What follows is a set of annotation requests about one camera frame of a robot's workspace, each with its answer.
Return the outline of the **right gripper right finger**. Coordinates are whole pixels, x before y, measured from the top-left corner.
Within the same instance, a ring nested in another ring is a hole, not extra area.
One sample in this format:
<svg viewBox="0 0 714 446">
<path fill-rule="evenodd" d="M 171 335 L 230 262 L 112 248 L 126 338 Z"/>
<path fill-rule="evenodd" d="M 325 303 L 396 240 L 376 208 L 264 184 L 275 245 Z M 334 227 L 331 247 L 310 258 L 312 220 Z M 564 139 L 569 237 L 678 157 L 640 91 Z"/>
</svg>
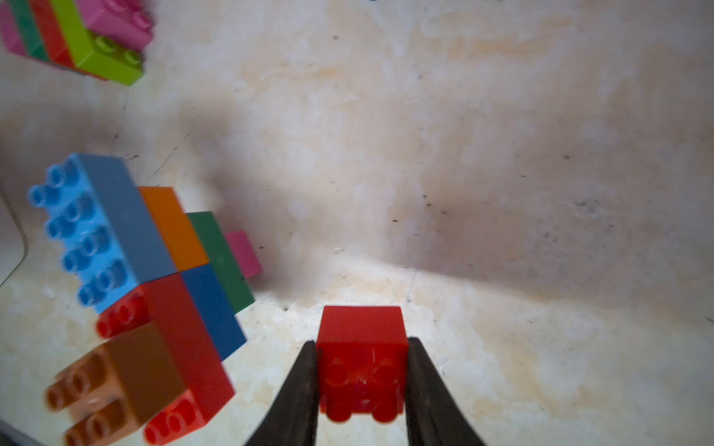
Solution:
<svg viewBox="0 0 714 446">
<path fill-rule="evenodd" d="M 406 425 L 410 445 L 477 445 L 485 442 L 457 407 L 422 342 L 408 338 Z"/>
</svg>

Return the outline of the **blue square block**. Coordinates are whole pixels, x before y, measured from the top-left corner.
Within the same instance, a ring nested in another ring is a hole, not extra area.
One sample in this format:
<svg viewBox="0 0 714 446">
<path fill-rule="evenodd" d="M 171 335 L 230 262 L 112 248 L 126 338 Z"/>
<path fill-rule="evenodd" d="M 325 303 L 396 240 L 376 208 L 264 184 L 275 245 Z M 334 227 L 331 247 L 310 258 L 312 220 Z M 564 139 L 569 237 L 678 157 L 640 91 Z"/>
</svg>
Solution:
<svg viewBox="0 0 714 446">
<path fill-rule="evenodd" d="M 247 337 L 216 273 L 210 264 L 206 264 L 182 271 L 180 277 L 193 299 L 219 358 L 222 361 L 227 360 L 247 343 Z"/>
</svg>

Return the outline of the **green block front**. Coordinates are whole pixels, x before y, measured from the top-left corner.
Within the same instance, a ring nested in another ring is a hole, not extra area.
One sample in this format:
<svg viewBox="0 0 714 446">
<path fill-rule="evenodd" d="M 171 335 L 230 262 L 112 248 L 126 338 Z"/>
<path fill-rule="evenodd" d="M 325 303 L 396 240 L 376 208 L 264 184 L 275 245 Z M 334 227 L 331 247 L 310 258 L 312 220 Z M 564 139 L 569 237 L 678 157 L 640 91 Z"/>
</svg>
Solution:
<svg viewBox="0 0 714 446">
<path fill-rule="evenodd" d="M 234 313 L 251 306 L 255 302 L 254 295 L 214 214 L 210 211 L 191 212 L 187 217 L 208 255 L 209 263 Z"/>
</svg>

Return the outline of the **orange block front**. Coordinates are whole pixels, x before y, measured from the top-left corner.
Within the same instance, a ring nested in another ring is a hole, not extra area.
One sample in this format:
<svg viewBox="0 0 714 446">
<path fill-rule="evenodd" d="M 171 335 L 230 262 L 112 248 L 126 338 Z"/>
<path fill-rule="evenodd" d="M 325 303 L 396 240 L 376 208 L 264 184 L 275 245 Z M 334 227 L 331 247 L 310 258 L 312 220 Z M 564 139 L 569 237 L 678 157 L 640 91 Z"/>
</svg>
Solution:
<svg viewBox="0 0 714 446">
<path fill-rule="evenodd" d="M 187 271 L 209 263 L 208 255 L 189 217 L 171 187 L 139 187 L 177 271 Z"/>
</svg>

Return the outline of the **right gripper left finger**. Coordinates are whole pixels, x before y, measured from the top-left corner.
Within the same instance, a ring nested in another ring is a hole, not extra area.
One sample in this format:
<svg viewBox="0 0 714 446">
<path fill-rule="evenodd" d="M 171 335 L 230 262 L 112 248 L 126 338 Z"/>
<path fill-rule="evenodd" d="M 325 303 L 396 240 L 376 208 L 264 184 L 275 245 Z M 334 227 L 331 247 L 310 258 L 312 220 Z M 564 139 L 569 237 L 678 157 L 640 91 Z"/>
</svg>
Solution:
<svg viewBox="0 0 714 446">
<path fill-rule="evenodd" d="M 308 341 L 297 355 L 271 408 L 245 445 L 314 446 L 319 403 L 316 343 Z"/>
</svg>

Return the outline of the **dark green block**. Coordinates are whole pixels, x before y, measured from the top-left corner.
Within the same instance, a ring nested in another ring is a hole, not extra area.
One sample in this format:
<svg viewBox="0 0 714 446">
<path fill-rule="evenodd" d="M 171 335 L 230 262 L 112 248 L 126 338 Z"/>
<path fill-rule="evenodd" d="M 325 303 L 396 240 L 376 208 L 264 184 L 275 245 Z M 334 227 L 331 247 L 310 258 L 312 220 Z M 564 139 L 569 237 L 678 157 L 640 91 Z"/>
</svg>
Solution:
<svg viewBox="0 0 714 446">
<path fill-rule="evenodd" d="M 27 0 L 7 0 L 11 16 L 18 27 L 20 38 L 28 56 L 50 63 L 35 15 Z"/>
</svg>

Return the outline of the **pink block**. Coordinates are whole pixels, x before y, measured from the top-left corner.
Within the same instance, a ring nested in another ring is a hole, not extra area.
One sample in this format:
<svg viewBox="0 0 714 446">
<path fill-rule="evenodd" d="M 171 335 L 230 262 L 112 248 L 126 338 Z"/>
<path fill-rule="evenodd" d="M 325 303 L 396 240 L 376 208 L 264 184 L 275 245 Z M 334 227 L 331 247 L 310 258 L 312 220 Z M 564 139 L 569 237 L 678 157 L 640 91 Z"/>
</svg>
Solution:
<svg viewBox="0 0 714 446">
<path fill-rule="evenodd" d="M 0 7 L 0 26 L 2 42 L 6 50 L 18 56 L 27 57 L 22 44 L 22 36 L 7 3 L 2 3 Z"/>
<path fill-rule="evenodd" d="M 142 52 L 154 40 L 154 22 L 139 0 L 78 0 L 83 22 L 97 35 Z"/>
<path fill-rule="evenodd" d="M 225 238 L 246 279 L 250 279 L 262 273 L 262 265 L 258 260 L 258 256 L 246 232 L 242 230 L 239 230 L 239 232 L 229 232 L 225 235 Z"/>
</svg>

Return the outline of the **red long block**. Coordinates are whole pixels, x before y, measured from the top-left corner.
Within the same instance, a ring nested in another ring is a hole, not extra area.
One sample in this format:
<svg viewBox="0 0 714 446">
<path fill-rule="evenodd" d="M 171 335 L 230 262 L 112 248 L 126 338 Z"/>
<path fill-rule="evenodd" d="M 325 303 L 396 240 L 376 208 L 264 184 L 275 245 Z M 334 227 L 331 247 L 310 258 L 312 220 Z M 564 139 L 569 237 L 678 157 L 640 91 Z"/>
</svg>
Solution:
<svg viewBox="0 0 714 446">
<path fill-rule="evenodd" d="M 74 63 L 64 40 L 61 27 L 48 0 L 28 1 L 46 51 L 52 62 L 63 68 L 74 70 Z"/>
</svg>

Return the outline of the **red block front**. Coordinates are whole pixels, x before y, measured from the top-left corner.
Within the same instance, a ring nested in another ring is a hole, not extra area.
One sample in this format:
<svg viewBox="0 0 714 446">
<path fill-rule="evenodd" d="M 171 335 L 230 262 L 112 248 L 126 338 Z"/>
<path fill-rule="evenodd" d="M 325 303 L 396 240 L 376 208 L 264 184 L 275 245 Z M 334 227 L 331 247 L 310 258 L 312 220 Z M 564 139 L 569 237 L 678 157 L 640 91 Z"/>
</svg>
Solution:
<svg viewBox="0 0 714 446">
<path fill-rule="evenodd" d="M 207 425 L 235 391 L 188 288 L 178 273 L 136 287 L 104 310 L 98 335 L 110 339 L 157 325 L 187 390 L 144 428 L 150 445 L 167 445 Z"/>
</svg>

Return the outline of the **lime long block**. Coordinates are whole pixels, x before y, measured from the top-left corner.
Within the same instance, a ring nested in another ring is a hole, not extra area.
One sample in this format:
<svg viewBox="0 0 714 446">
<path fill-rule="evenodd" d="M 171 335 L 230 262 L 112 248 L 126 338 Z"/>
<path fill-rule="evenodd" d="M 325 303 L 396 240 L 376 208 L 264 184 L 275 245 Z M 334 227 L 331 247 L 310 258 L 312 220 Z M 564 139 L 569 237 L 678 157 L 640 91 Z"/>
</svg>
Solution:
<svg viewBox="0 0 714 446">
<path fill-rule="evenodd" d="M 143 76 L 141 55 L 87 29 L 74 1 L 49 3 L 76 68 L 122 85 L 134 85 Z"/>
</svg>

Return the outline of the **brown orange block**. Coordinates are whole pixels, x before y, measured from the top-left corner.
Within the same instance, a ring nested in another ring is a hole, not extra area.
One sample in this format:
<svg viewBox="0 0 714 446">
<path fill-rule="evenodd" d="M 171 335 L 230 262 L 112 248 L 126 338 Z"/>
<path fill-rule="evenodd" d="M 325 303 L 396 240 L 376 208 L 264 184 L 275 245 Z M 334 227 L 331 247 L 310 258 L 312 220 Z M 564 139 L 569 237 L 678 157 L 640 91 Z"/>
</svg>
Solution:
<svg viewBox="0 0 714 446">
<path fill-rule="evenodd" d="M 141 429 L 187 390 L 160 329 L 113 337 L 55 376 L 49 410 L 69 412 L 63 445 L 110 445 Z"/>
</svg>

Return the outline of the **small red block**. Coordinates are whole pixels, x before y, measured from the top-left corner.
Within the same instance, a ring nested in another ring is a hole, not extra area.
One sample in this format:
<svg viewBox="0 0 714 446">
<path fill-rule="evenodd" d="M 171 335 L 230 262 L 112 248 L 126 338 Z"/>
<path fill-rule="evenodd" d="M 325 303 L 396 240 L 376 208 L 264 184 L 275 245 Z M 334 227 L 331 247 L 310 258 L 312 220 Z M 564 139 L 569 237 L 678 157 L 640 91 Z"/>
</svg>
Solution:
<svg viewBox="0 0 714 446">
<path fill-rule="evenodd" d="M 316 347 L 329 420 L 369 414 L 388 424 L 403 412 L 409 343 L 399 307 L 326 306 Z"/>
</svg>

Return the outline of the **light blue block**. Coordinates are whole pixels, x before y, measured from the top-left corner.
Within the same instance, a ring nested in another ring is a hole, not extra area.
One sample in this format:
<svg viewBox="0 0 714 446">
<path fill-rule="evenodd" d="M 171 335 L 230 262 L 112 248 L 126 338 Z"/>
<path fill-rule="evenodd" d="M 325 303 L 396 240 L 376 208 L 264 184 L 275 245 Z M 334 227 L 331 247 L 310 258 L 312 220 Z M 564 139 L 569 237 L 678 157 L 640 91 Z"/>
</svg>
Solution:
<svg viewBox="0 0 714 446">
<path fill-rule="evenodd" d="M 63 244 L 61 267 L 80 280 L 83 306 L 102 313 L 139 285 L 176 273 L 123 159 L 73 153 L 27 197 L 48 213 L 46 237 Z"/>
</svg>

